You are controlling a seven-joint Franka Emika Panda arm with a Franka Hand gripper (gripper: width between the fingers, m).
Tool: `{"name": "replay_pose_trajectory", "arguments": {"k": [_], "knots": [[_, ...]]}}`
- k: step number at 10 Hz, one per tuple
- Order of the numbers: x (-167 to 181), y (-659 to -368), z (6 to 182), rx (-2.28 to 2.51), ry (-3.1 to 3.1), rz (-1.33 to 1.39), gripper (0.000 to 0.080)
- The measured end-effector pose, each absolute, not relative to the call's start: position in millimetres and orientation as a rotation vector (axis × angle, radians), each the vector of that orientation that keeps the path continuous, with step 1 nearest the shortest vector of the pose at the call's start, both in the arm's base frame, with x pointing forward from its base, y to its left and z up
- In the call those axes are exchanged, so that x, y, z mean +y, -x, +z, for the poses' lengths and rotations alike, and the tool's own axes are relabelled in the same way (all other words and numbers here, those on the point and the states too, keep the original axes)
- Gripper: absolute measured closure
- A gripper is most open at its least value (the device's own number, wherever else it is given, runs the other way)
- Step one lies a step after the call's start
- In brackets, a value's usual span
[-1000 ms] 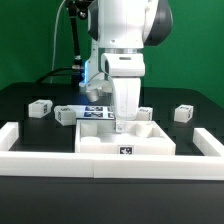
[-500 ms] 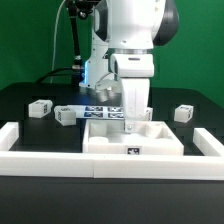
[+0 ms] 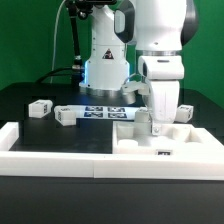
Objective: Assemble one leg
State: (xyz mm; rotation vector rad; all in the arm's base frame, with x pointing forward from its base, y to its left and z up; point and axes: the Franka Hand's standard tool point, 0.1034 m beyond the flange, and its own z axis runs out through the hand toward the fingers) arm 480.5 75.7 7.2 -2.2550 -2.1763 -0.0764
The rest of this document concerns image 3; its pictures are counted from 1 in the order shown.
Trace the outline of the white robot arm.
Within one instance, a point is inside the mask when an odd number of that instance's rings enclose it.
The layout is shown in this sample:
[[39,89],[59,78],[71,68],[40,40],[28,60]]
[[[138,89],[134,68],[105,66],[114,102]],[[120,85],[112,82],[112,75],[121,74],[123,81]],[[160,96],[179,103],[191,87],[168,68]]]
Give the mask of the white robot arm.
[[85,62],[80,90],[91,95],[123,95],[135,102],[142,95],[146,107],[138,122],[150,124],[159,135],[174,122],[179,81],[184,77],[180,52],[196,33],[193,0],[86,0],[92,14],[92,50]]

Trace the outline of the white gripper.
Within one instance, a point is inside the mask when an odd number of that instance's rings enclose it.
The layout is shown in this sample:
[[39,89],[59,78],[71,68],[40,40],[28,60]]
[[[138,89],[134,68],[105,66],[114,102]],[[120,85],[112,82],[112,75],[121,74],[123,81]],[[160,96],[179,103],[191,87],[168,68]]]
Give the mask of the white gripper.
[[173,123],[179,100],[180,85],[175,81],[147,80],[149,86],[149,108],[152,118],[151,133],[157,136],[156,123]]

